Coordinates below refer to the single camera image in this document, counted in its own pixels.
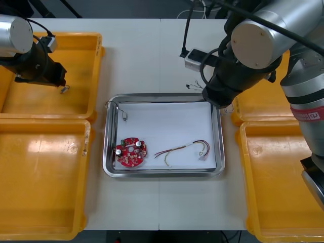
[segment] table surface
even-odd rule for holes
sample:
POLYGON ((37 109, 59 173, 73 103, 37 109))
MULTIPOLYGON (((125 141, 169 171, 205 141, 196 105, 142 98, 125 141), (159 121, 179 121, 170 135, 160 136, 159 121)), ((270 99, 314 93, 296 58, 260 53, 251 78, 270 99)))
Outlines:
MULTIPOLYGON (((98 32, 102 59, 87 185, 86 229, 242 230, 247 206, 237 128, 222 117, 225 170, 216 178, 114 179, 102 169, 105 102, 121 93, 188 92, 199 73, 179 57, 186 20, 37 19, 53 32, 98 32)), ((187 49, 209 51, 225 37, 224 20, 192 20, 187 49)), ((33 26, 34 31, 42 31, 33 26)))

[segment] metal tray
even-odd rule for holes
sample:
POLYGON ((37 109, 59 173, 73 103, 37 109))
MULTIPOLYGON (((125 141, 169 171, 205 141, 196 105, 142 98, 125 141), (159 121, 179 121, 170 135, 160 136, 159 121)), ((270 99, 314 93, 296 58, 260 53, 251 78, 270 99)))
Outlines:
POLYGON ((185 103, 205 102, 201 94, 193 93, 155 93, 155 94, 122 94, 107 103, 107 118, 104 136, 102 165, 105 173, 111 177, 213 177, 220 175, 225 168, 222 126, 219 110, 211 105, 212 128, 215 147, 216 168, 182 169, 182 170, 116 170, 114 168, 116 147, 118 104, 122 103, 185 103))

